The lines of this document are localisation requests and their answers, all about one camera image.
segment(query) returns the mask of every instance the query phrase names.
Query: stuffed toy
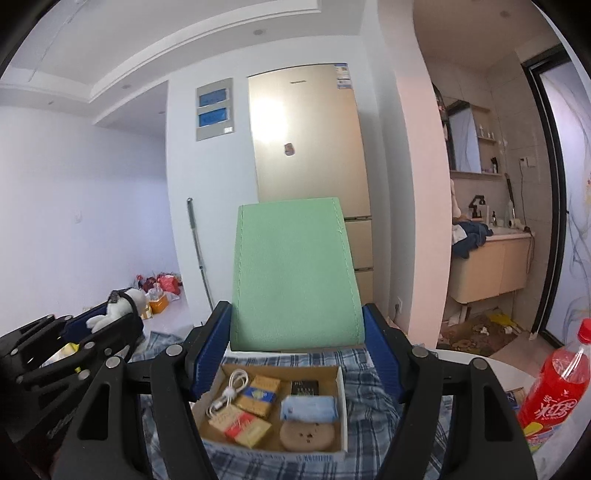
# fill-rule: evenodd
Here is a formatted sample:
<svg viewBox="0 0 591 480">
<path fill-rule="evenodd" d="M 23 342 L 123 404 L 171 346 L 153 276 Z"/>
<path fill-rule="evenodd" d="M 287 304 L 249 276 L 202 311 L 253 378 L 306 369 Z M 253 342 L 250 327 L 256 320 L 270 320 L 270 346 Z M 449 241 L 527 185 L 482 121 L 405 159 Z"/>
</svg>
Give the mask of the stuffed toy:
<svg viewBox="0 0 591 480">
<path fill-rule="evenodd" d="M 133 299 L 135 306 L 138 309 L 138 313 L 141 316 L 148 302 L 144 292 L 141 290 L 136 290 L 135 288 L 130 288 L 129 290 L 125 291 L 125 293 Z M 86 327 L 92 330 L 92 333 L 96 333 L 101 328 L 105 328 L 115 320 L 119 320 L 122 316 L 131 312 L 133 312 L 133 309 L 131 308 L 129 301 L 121 297 L 118 290 L 114 290 L 109 296 L 106 315 L 97 315 L 91 319 L 88 319 L 86 321 Z"/>
</svg>

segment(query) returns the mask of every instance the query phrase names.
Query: sink cabinet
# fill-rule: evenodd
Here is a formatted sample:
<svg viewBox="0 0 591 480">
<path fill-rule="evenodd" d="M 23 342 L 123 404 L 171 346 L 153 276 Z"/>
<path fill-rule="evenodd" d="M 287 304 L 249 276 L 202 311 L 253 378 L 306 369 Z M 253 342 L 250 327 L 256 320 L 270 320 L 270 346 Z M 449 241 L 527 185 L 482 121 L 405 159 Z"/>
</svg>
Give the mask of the sink cabinet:
<svg viewBox="0 0 591 480">
<path fill-rule="evenodd" d="M 530 236 L 487 241 L 470 252 L 470 258 L 453 258 L 449 275 L 449 296 L 470 303 L 519 290 L 527 282 Z"/>
</svg>

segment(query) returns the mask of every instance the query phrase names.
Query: round cookie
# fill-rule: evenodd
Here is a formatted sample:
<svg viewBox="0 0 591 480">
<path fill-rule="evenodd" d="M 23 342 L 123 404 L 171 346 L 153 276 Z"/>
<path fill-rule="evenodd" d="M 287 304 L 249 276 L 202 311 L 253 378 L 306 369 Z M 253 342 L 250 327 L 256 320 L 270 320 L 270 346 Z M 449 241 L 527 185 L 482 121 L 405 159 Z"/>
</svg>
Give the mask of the round cookie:
<svg viewBox="0 0 591 480">
<path fill-rule="evenodd" d="M 285 421 L 279 431 L 279 440 L 288 452 L 321 452 L 334 439 L 335 426 L 331 423 Z"/>
</svg>

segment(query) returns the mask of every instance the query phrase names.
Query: brown rug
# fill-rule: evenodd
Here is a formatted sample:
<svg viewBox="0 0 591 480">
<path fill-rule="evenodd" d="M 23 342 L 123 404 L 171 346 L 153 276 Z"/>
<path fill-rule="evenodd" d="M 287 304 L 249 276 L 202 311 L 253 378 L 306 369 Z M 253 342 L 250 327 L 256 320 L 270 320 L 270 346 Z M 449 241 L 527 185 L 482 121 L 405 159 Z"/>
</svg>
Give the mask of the brown rug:
<svg viewBox="0 0 591 480">
<path fill-rule="evenodd" d="M 483 327 L 488 335 L 481 333 Z M 502 325 L 491 322 L 484 313 L 479 313 L 459 325 L 448 327 L 444 323 L 441 326 L 441 336 L 443 338 L 439 339 L 437 348 L 482 356 L 491 356 L 517 338 L 515 331 L 505 333 Z"/>
</svg>

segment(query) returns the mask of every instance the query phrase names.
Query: mop handle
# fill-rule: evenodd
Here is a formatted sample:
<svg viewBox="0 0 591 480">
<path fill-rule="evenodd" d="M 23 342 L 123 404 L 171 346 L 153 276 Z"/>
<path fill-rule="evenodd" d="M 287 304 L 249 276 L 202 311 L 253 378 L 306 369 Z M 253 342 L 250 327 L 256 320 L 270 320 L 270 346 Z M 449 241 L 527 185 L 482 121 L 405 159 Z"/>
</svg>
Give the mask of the mop handle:
<svg viewBox="0 0 591 480">
<path fill-rule="evenodd" d="M 209 292 L 209 286 L 207 285 L 207 278 L 205 277 L 205 268 L 203 266 L 203 259 L 199 250 L 199 242 L 197 240 L 197 222 L 195 221 L 195 212 L 193 211 L 193 199 L 187 199 L 187 211 L 189 212 L 189 223 L 191 224 L 191 231 L 193 233 L 193 243 L 195 244 L 195 253 L 197 254 L 197 263 L 199 270 L 201 271 L 201 278 L 203 280 L 203 287 L 205 288 L 205 295 L 207 295 L 207 302 L 209 308 L 213 312 L 213 301 L 211 293 Z"/>
</svg>

